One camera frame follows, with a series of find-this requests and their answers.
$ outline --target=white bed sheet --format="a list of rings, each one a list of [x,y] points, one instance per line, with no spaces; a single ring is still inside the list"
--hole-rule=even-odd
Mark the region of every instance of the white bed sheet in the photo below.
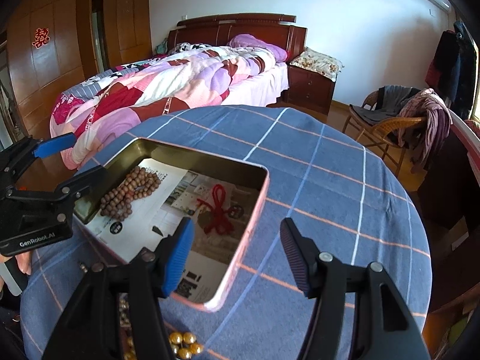
[[[222,105],[253,105],[266,107],[277,102],[277,97],[289,88],[286,63],[277,63],[269,71],[250,77],[230,87],[230,94]]]

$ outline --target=chair leg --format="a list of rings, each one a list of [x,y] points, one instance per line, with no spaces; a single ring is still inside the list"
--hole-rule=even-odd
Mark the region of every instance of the chair leg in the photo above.
[[[385,151],[383,152],[383,156],[382,156],[382,160],[385,159],[385,156],[387,155],[387,151],[388,151],[388,148],[390,147],[390,145],[386,145],[385,146]]]
[[[398,161],[397,171],[395,172],[395,177],[398,178],[398,174],[400,173],[400,168],[402,167],[403,157],[405,156],[405,152],[407,151],[406,147],[402,147],[402,153],[400,154],[400,160]]]
[[[358,137],[355,139],[355,142],[358,142],[358,141],[359,141],[359,139],[362,137],[362,135],[363,135],[364,132],[365,132],[365,129],[362,128],[362,129],[360,130],[360,133],[358,134]]]
[[[347,129],[347,126],[349,125],[350,118],[351,118],[351,116],[347,117],[346,121],[345,121],[345,124],[343,125],[342,133],[344,133],[344,134],[345,134],[345,130]]]

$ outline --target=human hand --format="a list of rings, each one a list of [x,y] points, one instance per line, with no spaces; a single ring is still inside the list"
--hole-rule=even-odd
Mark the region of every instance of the human hand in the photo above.
[[[24,274],[30,275],[32,273],[32,252],[27,251],[25,253],[18,254],[15,256],[15,258],[17,259],[17,264],[20,271],[22,271]],[[4,263],[9,259],[11,259],[11,257],[4,257],[0,254],[0,263]],[[0,291],[2,290],[4,284],[5,283],[3,279],[0,277]]]

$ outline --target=metal screw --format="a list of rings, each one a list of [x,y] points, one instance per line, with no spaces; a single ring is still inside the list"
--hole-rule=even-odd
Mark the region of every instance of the metal screw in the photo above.
[[[92,265],[92,271],[95,273],[101,272],[105,266],[101,262],[96,262]]]
[[[154,259],[155,259],[155,254],[150,251],[146,251],[144,254],[142,254],[142,260],[145,261],[146,263],[149,263]]]
[[[374,272],[380,273],[383,271],[383,265],[377,261],[374,261],[370,264],[370,269]]]
[[[83,262],[80,263],[80,269],[84,274],[88,272],[88,268]]]
[[[333,261],[333,256],[327,251],[320,253],[319,257],[324,263],[331,263]]]

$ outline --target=white wall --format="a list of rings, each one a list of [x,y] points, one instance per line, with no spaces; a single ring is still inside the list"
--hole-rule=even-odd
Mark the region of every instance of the white wall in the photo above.
[[[150,0],[152,45],[182,19],[238,12],[297,16],[306,45],[340,59],[334,99],[362,104],[387,84],[423,88],[442,32],[445,12],[428,0]]]

